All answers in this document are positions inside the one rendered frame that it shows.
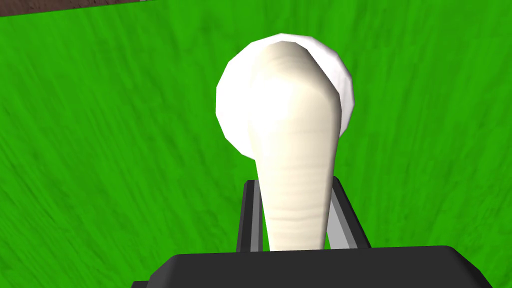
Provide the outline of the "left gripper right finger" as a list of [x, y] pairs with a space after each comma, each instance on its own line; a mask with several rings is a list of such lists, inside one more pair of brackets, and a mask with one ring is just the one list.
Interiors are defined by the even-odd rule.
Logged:
[[331, 249], [368, 249], [371, 247], [357, 214], [337, 177], [333, 178], [332, 183], [327, 237]]

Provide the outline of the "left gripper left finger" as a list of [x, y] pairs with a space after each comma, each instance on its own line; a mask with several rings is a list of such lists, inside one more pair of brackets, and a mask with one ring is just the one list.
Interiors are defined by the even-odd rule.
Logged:
[[257, 179], [248, 180], [243, 187], [236, 251], [263, 251], [263, 205]]

